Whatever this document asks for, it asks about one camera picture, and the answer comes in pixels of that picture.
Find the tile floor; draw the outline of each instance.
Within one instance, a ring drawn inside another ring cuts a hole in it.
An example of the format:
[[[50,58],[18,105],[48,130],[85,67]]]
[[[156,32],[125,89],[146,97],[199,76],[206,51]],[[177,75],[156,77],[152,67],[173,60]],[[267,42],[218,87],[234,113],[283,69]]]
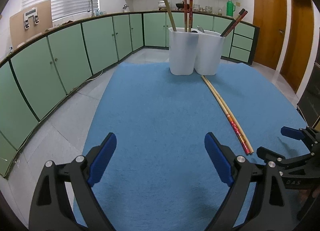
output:
[[[142,49],[125,60],[136,64],[168,61],[168,51],[159,49]],[[258,63],[253,63],[252,67],[270,80],[292,105],[297,105],[298,97],[278,72]],[[0,190],[26,226],[33,191],[44,163],[49,159],[54,160],[56,164],[70,162],[82,153],[92,118],[115,69],[116,67],[113,67],[88,82],[60,106],[26,145],[8,181],[0,177]],[[74,196],[69,183],[67,192],[73,205]]]

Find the chopstick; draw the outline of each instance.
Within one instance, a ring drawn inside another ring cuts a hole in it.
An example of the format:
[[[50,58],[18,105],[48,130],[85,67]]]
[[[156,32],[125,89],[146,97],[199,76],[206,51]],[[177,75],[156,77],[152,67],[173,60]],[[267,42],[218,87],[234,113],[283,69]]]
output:
[[[234,132],[236,133],[245,154],[251,155],[252,153],[254,153],[254,150],[253,150],[248,138],[244,134],[241,126],[239,125],[238,121],[234,117],[233,113],[231,112],[231,110],[229,109],[227,104],[224,102],[224,100],[219,95],[219,93],[216,91],[216,89],[213,87],[213,85],[210,83],[210,81],[208,81],[205,76],[201,76],[201,78],[203,79],[205,84],[208,86],[208,88],[210,89],[210,91],[212,92],[214,97],[216,98],[217,102],[219,103],[220,107],[222,108],[224,114],[228,118],[228,121],[230,122]]]
[[[183,0],[183,9],[184,9],[184,31],[187,32],[188,28],[188,5],[187,5],[187,0]]]
[[[172,29],[174,32],[176,32],[177,28],[176,28],[176,25],[174,24],[174,19],[173,19],[172,13],[171,13],[169,2],[168,2],[168,0],[164,0],[164,3],[165,3],[165,7],[167,8],[167,12],[168,12],[168,15],[170,18]]]
[[[193,4],[193,0],[189,0],[189,29],[188,29],[188,32],[191,32],[191,28],[192,28],[192,20],[193,20],[192,4]]]
[[[244,11],[236,20],[233,20],[229,26],[221,33],[221,37],[227,37],[228,34],[237,26],[237,24],[247,15],[248,11]]]

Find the white pot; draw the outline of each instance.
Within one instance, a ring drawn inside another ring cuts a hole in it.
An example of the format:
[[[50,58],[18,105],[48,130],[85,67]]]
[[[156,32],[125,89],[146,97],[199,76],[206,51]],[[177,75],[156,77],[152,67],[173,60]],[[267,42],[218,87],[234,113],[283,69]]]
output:
[[[165,7],[165,3],[164,3],[163,0],[160,1],[160,2],[158,2],[158,7],[159,7],[159,8],[166,8],[166,7]]]

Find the faucet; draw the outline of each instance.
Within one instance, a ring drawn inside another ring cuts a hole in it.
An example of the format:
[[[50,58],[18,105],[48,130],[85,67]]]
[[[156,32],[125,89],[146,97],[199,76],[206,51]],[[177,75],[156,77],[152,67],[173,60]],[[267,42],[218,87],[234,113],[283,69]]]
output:
[[[89,6],[88,6],[88,10],[87,10],[87,12],[88,12],[88,13],[90,12],[90,2],[91,2],[91,8],[92,8],[91,17],[94,17],[94,12],[93,12],[93,1],[92,1],[92,0],[89,0]]]

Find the brown door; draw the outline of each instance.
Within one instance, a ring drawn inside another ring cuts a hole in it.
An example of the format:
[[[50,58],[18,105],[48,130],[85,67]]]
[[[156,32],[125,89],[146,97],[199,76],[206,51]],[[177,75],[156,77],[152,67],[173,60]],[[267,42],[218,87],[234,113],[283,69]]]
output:
[[[292,0],[291,28],[281,75],[297,92],[309,61],[313,41],[311,0]]]
[[[254,0],[253,24],[260,27],[255,62],[276,69],[287,22],[287,0]]]

